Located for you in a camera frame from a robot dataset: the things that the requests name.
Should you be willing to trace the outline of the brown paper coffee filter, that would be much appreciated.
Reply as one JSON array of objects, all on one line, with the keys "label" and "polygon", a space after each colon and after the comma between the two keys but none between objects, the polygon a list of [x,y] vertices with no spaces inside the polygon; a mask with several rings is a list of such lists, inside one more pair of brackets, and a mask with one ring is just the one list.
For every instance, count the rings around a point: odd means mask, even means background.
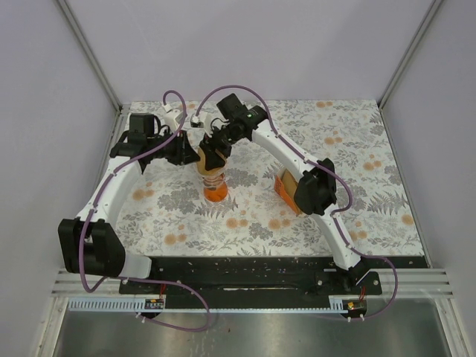
[{"label": "brown paper coffee filter", "polygon": [[227,158],[216,150],[199,147],[198,154],[200,160],[196,164],[196,169],[200,175],[218,175],[223,171],[227,164]]}]

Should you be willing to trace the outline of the clear glass dripper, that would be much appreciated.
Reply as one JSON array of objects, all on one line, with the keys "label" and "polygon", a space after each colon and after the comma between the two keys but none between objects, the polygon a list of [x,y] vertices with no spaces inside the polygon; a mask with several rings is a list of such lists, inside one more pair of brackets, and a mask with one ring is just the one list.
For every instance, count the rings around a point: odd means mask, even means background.
[{"label": "clear glass dripper", "polygon": [[201,174],[204,189],[218,190],[226,185],[225,174],[223,170],[213,171],[211,173]]}]

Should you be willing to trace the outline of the orange glass carafe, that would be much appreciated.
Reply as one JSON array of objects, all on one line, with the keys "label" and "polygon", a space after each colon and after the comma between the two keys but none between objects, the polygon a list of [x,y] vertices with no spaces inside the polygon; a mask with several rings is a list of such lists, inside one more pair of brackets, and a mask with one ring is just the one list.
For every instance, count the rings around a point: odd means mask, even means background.
[{"label": "orange glass carafe", "polygon": [[210,202],[220,202],[228,195],[228,186],[222,183],[219,186],[204,187],[204,197]]}]

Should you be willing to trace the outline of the coffee filter box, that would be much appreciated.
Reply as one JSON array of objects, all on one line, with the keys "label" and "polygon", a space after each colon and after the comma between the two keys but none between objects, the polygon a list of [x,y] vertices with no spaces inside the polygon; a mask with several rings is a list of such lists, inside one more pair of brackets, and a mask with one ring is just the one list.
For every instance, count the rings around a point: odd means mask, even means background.
[{"label": "coffee filter box", "polygon": [[275,176],[274,191],[297,215],[302,214],[302,210],[297,206],[294,196],[298,183],[294,176],[286,168],[281,169]]}]

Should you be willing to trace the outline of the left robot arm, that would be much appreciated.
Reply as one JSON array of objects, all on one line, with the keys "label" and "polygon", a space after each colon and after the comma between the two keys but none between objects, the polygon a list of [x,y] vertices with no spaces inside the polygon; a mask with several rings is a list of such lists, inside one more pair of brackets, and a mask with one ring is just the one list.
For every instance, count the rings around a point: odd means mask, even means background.
[{"label": "left robot arm", "polygon": [[129,114],[129,128],[111,148],[108,166],[93,196],[75,218],[63,219],[59,224],[59,242],[68,272],[131,277],[146,294],[159,290],[161,275],[151,269],[151,258],[127,252],[115,227],[127,196],[151,161],[165,159],[182,166],[199,160],[183,129],[186,117],[179,109],[167,109],[162,117]]}]

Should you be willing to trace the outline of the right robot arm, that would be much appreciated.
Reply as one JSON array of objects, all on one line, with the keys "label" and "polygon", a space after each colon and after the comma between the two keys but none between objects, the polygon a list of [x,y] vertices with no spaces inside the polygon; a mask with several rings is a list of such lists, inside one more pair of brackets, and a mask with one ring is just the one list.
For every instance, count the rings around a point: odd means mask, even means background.
[{"label": "right robot arm", "polygon": [[214,119],[200,109],[191,119],[194,126],[205,129],[200,147],[206,157],[206,169],[221,167],[224,158],[231,154],[231,146],[245,138],[271,153],[297,182],[295,204],[315,220],[324,235],[339,273],[340,289],[349,295],[357,293],[365,285],[369,268],[356,252],[341,218],[342,209],[336,197],[336,182],[340,178],[333,162],[328,158],[318,161],[298,149],[294,141],[277,130],[267,105],[249,109],[235,94],[230,94],[216,106],[224,118],[221,126],[215,126]]}]

